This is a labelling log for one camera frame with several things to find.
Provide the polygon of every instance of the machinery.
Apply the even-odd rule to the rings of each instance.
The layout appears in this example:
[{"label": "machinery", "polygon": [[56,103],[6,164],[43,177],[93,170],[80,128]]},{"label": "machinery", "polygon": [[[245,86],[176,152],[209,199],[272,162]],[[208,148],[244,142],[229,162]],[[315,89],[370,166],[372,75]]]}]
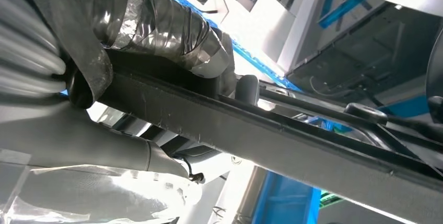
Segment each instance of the machinery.
[{"label": "machinery", "polygon": [[[237,157],[411,222],[443,219],[441,36],[426,124],[236,77],[230,37],[173,0],[0,4],[1,220],[169,222],[224,173],[211,160]],[[95,102],[124,116],[97,124]]]}]

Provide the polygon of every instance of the gray pipe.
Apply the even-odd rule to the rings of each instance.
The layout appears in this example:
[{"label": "gray pipe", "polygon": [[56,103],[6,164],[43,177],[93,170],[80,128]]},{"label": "gray pipe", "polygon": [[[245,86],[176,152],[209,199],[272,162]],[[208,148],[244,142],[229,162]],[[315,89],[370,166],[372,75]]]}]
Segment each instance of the gray pipe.
[{"label": "gray pipe", "polygon": [[0,148],[30,154],[29,165],[93,164],[188,178],[186,170],[154,143],[96,124],[85,110],[75,109],[64,99],[23,104],[0,101],[0,117],[6,118],[0,121]]}]

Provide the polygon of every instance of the white wall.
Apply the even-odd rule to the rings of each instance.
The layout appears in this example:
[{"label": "white wall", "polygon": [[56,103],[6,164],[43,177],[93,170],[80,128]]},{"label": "white wall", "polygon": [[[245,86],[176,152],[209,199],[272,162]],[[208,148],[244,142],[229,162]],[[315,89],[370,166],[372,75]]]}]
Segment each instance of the white wall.
[{"label": "white wall", "polygon": [[[251,12],[236,0],[208,0],[203,9],[218,10],[218,13],[206,17],[216,22],[221,30],[230,34],[254,57],[279,75],[284,75],[275,61],[283,48],[289,33],[287,28],[292,24],[294,16],[276,0],[257,0]],[[240,58],[236,58],[237,74],[254,74],[262,80],[270,81],[249,62]]]}]

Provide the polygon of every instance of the blue metal frame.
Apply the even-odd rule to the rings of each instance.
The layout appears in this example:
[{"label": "blue metal frame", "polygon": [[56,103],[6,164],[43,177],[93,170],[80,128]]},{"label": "blue metal frame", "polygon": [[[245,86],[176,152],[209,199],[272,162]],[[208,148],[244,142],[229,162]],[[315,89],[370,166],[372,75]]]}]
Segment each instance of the blue metal frame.
[{"label": "blue metal frame", "polygon": [[321,190],[268,172],[252,224],[316,224]]},{"label": "blue metal frame", "polygon": [[[194,5],[192,5],[187,0],[175,0],[183,6],[187,6],[192,8],[195,12],[202,14],[200,10],[198,10]],[[215,24],[211,20],[207,20],[211,27],[218,28],[217,24]],[[266,74],[270,79],[275,82],[277,85],[292,89],[295,91],[300,91],[298,87],[296,87],[292,82],[287,80],[285,77],[278,75],[276,72],[272,71],[269,67],[267,67],[263,62],[261,62],[258,58],[251,55],[251,53],[243,48],[237,41],[232,41],[232,47],[236,53],[246,59],[249,63],[251,63],[255,68],[257,68],[261,73]]]},{"label": "blue metal frame", "polygon": [[357,5],[361,4],[364,0],[345,0],[336,9],[330,11],[328,14],[320,18],[319,25],[322,28],[327,28],[338,19],[343,17],[349,11],[354,9]]}]

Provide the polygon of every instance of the black metal rail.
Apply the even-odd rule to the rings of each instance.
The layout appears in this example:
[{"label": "black metal rail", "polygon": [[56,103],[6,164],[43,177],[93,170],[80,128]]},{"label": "black metal rail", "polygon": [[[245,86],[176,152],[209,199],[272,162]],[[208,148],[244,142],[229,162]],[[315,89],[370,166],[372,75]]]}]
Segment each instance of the black metal rail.
[{"label": "black metal rail", "polygon": [[[267,98],[272,95],[261,92]],[[311,115],[373,131],[387,142],[397,142],[392,147],[395,151],[230,98],[209,98],[134,74],[124,66],[114,65],[114,80],[100,100],[183,137],[345,198],[416,223],[441,223],[443,177],[396,137],[410,135],[399,131],[392,134],[361,118],[283,97],[273,98],[279,103],[296,102],[298,110]],[[420,143],[420,137],[411,139]],[[432,142],[427,148],[432,145],[439,147]]]}]

